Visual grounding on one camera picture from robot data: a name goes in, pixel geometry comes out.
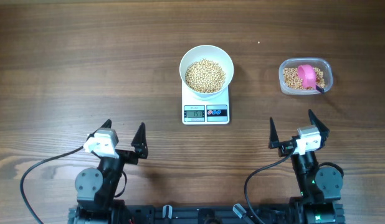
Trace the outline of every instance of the kitchen scale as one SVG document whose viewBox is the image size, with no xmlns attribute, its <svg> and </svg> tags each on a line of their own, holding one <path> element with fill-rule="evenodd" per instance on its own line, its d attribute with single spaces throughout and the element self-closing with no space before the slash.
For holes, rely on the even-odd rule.
<svg viewBox="0 0 385 224">
<path fill-rule="evenodd" d="M 186 125 L 228 124 L 230 122 L 229 87 L 220 93 L 197 99 L 187 85 L 181 85 L 182 121 Z"/>
</svg>

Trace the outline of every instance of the brown tabletop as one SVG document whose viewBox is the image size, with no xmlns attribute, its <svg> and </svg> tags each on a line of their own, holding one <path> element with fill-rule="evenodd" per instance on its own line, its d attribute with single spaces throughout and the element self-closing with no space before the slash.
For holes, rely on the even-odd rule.
<svg viewBox="0 0 385 224">
<path fill-rule="evenodd" d="M 179 63 L 202 44 L 234 62 L 225 126 L 181 122 Z M 280 91 L 278 68 L 295 57 L 329 62 L 326 95 Z M 279 160 L 267 148 L 269 117 L 287 140 L 310 124 L 309 108 L 331 130 L 317 159 L 345 170 L 347 223 L 385 223 L 385 1 L 0 6 L 0 223 L 34 223 L 22 174 L 108 118 L 119 149 L 132 150 L 146 123 L 150 154 L 125 166 L 127 205 L 245 203 L 245 178 Z M 66 221 L 76 175 L 97 164 L 78 152 L 30 173 L 25 191 L 43 222 Z M 299 196 L 290 160 L 254 177 L 249 194 L 253 203 Z"/>
</svg>

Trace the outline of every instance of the pile of beans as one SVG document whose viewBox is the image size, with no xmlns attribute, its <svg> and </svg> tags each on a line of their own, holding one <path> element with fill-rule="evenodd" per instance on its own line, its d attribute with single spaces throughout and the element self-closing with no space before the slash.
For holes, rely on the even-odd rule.
<svg viewBox="0 0 385 224">
<path fill-rule="evenodd" d="M 200 93 L 214 93 L 219 91 L 226 79 L 226 73 L 218 63 L 202 59 L 194 62 L 186 72 L 186 83 Z"/>
<path fill-rule="evenodd" d="M 324 88 L 325 86 L 325 83 L 324 83 L 324 78 L 323 78 L 323 72 L 319 69 L 319 68 L 314 68 L 315 72 L 316 72 L 316 84 L 322 88 Z M 287 84 L 287 86 L 289 88 L 293 88 L 293 89 L 296 89 L 296 90 L 312 90 L 313 88 L 312 87 L 309 87 L 309 88 L 304 88 L 302 86 L 302 81 L 299 77 L 298 77 L 298 69 L 297 68 L 284 68 L 284 80 L 285 80 L 285 84 Z"/>
</svg>

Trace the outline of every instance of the pink scoop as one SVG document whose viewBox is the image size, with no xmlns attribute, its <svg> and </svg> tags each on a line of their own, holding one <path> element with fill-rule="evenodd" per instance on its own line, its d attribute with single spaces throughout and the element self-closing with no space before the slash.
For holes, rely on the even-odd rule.
<svg viewBox="0 0 385 224">
<path fill-rule="evenodd" d="M 302 79 L 304 88 L 312 87 L 316 89 L 316 72 L 311 65 L 300 65 L 298 67 L 298 77 Z"/>
</svg>

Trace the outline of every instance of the wooden table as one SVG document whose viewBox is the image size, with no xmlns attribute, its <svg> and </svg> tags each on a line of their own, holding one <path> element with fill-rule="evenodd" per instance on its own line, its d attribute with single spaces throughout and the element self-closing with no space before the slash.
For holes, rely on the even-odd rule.
<svg viewBox="0 0 385 224">
<path fill-rule="evenodd" d="M 235 65 L 226 126 L 181 122 L 179 62 L 202 44 Z M 280 91 L 278 68 L 295 57 L 330 63 L 325 96 Z M 127 205 L 245 203 L 245 178 L 279 160 L 267 148 L 269 117 L 286 140 L 310 124 L 309 108 L 331 129 L 319 162 L 345 170 L 347 223 L 385 223 L 385 1 L 0 6 L 0 223 L 34 223 L 22 174 L 108 118 L 119 149 L 147 127 L 148 159 L 125 166 Z M 25 191 L 38 216 L 64 223 L 76 175 L 97 164 L 78 152 L 34 170 Z M 255 203 L 299 196 L 291 162 L 253 178 L 249 194 Z"/>
</svg>

